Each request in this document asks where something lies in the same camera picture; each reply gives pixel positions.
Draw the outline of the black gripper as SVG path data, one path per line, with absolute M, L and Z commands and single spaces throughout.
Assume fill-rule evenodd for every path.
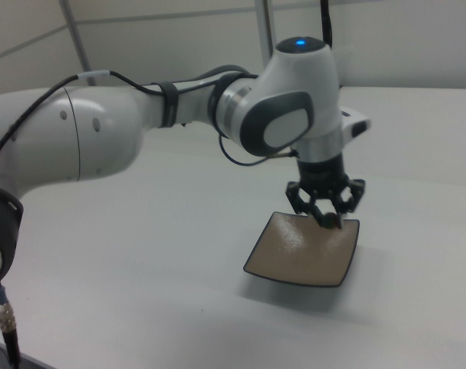
M 297 161 L 300 181 L 290 181 L 285 194 L 295 214 L 306 214 L 324 227 L 325 216 L 310 197 L 305 201 L 300 196 L 300 189 L 309 195 L 316 194 L 317 199 L 330 199 L 336 211 L 336 226 L 343 228 L 344 214 L 353 213 L 365 193 L 364 179 L 350 179 L 345 173 L 343 155 L 339 154 L 327 161 Z M 349 197 L 343 199 L 343 192 L 348 189 Z

